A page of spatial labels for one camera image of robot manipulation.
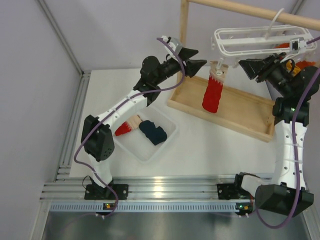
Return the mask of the red and beige sock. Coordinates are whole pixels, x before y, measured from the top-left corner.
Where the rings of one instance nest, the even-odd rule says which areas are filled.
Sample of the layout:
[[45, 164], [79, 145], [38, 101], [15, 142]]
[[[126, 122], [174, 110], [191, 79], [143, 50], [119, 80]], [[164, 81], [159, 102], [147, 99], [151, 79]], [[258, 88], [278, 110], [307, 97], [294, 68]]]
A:
[[221, 60], [210, 62], [208, 84], [202, 100], [202, 107], [210, 113], [218, 112], [228, 68]]

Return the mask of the white plastic clip hanger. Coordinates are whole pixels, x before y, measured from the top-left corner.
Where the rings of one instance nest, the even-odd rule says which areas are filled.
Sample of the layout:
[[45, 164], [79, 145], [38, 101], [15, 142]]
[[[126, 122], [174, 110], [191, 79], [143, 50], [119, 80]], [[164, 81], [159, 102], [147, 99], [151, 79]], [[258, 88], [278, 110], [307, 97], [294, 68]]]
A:
[[302, 57], [314, 54], [318, 44], [311, 42], [314, 37], [306, 28], [275, 22], [283, 12], [280, 9], [268, 26], [219, 28], [211, 37], [211, 48], [217, 48], [220, 54], [219, 60], [225, 64], [228, 60], [234, 60], [237, 67], [240, 60], [266, 58], [269, 55], [285, 54], [289, 48], [276, 48], [277, 45], [289, 43], [290, 40], [304, 38], [306, 40], [306, 53], [294, 57], [300, 60]]

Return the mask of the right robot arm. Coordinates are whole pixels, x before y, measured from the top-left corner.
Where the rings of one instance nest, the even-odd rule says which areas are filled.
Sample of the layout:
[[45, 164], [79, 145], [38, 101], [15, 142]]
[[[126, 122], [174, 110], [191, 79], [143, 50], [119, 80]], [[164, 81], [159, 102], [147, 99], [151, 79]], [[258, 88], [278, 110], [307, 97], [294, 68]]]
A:
[[285, 53], [264, 59], [244, 59], [239, 65], [251, 80], [269, 82], [279, 93], [272, 108], [276, 133], [275, 169], [270, 183], [257, 175], [236, 174], [233, 192], [238, 198], [251, 194], [255, 207], [295, 217], [314, 203], [303, 174], [304, 138], [309, 125], [310, 99], [320, 89], [320, 69], [308, 65], [294, 73]]

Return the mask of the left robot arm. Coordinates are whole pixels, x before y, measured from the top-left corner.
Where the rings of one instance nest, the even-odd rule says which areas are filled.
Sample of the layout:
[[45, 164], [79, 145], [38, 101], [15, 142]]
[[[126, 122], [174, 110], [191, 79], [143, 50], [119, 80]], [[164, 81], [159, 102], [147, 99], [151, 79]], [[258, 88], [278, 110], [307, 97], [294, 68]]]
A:
[[95, 192], [103, 199], [113, 194], [110, 184], [113, 177], [108, 158], [114, 151], [115, 131], [131, 116], [151, 105], [162, 89], [159, 85], [177, 74], [195, 76], [207, 63], [205, 59], [193, 59], [198, 50], [182, 48], [179, 59], [168, 57], [160, 62], [155, 56], [148, 56], [142, 62], [140, 79], [129, 94], [111, 109], [98, 116], [88, 115], [83, 124], [81, 144], [91, 161], [92, 180]]

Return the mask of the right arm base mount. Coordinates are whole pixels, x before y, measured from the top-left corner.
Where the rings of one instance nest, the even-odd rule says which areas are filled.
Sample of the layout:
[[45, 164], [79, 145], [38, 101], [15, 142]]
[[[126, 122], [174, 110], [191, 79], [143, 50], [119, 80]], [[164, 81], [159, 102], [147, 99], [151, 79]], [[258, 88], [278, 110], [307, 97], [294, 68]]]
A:
[[241, 187], [246, 172], [237, 173], [233, 183], [219, 183], [216, 185], [219, 200], [249, 200], [251, 194]]

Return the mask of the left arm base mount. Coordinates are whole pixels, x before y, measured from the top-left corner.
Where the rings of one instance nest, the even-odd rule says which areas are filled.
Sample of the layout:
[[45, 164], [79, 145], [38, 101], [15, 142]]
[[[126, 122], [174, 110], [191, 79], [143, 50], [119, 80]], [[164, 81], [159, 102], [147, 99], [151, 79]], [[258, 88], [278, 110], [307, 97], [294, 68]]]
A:
[[[87, 178], [89, 178], [90, 184], [84, 185]], [[85, 188], [85, 200], [115, 200], [116, 195], [119, 200], [126, 200], [129, 194], [128, 184], [114, 184], [112, 180], [108, 186], [116, 193], [115, 195], [109, 188], [97, 185], [89, 175], [83, 178], [82, 186]]]

